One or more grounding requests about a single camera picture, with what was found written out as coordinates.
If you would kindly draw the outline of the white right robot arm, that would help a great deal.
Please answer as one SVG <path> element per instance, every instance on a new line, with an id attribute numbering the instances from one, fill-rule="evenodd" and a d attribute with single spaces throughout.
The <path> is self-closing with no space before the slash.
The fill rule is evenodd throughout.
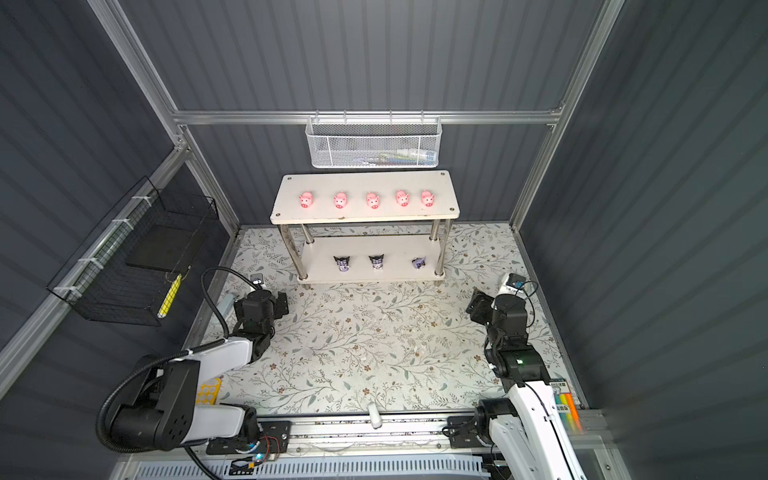
<path id="1" fill-rule="evenodd" d="M 483 347 L 504 395 L 475 410 L 477 436 L 498 449 L 513 479 L 585 479 L 557 410 L 551 377 L 528 340 L 528 300 L 515 290 L 474 290 L 466 308 L 486 329 Z"/>

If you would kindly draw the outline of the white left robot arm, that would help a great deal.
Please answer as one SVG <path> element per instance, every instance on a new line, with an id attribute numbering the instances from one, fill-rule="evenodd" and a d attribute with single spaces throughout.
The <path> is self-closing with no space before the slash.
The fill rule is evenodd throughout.
<path id="1" fill-rule="evenodd" d="M 190 449 L 215 443 L 226 453 L 259 452 L 267 437 L 253 407 L 202 404 L 207 382 L 260 360 L 276 334 L 276 322 L 289 312 L 286 293 L 247 282 L 250 290 L 233 304 L 234 325 L 213 311 L 222 327 L 219 339 L 166 357 L 146 356 L 102 403 L 95 433 L 118 453 Z"/>

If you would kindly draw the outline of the pink pig toy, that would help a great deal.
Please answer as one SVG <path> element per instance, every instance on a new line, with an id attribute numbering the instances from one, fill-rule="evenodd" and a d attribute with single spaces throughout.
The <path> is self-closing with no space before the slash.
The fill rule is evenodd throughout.
<path id="1" fill-rule="evenodd" d="M 423 190 L 421 193 L 421 203 L 425 207 L 432 207 L 435 203 L 435 195 L 429 190 Z"/>
<path id="2" fill-rule="evenodd" d="M 310 208 L 314 204 L 314 195 L 310 191 L 301 193 L 298 197 L 300 206 L 304 209 Z"/>
<path id="3" fill-rule="evenodd" d="M 345 207 L 347 206 L 347 204 L 348 204 L 348 196 L 347 196 L 347 194 L 346 194 L 345 192 L 343 192 L 343 191 L 336 193 L 336 194 L 334 195 L 334 197 L 333 197 L 333 200 L 334 200 L 334 206 L 335 206 L 337 209 L 343 209 L 343 208 L 345 208 Z"/>
<path id="4" fill-rule="evenodd" d="M 395 195 L 396 202 L 401 207 L 407 207 L 410 203 L 410 196 L 404 190 L 398 190 Z"/>
<path id="5" fill-rule="evenodd" d="M 369 192 L 366 195 L 366 204 L 370 209 L 378 209 L 380 206 L 380 196 L 377 193 Z"/>

